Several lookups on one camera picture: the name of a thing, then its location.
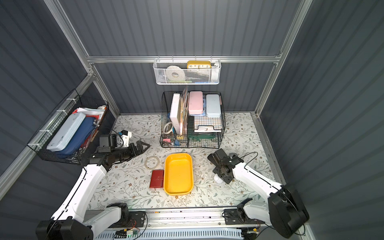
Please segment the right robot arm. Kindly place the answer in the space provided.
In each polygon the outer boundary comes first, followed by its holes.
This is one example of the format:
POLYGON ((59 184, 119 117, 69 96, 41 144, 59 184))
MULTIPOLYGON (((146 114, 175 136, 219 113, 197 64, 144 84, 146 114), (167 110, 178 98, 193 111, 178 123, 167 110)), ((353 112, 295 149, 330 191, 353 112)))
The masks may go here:
POLYGON ((244 224, 262 222, 286 239, 305 227, 310 215, 293 185, 268 179, 252 169, 242 157, 227 155, 223 149, 210 154, 208 160, 215 166, 213 172, 218 182, 229 184, 233 180, 240 181, 265 201, 259 204, 253 198, 247 198, 237 205, 236 213, 224 212, 229 225, 232 220, 244 224))

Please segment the white computer mouse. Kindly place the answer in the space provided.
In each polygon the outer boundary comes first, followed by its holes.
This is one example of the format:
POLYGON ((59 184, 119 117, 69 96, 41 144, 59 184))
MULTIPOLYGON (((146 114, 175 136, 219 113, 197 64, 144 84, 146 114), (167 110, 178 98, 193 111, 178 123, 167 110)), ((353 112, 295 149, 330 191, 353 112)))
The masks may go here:
POLYGON ((214 180, 215 180, 215 182, 218 183, 218 184, 222 184, 222 183, 224 182, 224 180, 221 179, 220 176, 217 175, 217 174, 215 174, 215 176, 214 176, 214 180))

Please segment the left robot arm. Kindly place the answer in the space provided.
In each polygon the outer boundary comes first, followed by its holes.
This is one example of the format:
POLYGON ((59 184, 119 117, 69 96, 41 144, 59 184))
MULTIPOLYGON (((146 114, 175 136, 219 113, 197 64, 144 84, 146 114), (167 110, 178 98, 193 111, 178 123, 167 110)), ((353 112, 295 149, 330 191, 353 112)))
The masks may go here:
POLYGON ((49 220, 40 221, 36 228, 39 240, 93 240, 109 227, 127 227, 131 216, 127 204, 115 203, 85 220, 88 203, 112 166, 128 162, 145 153, 149 144, 137 141, 127 148, 110 153, 95 153, 89 158, 74 187, 49 220))

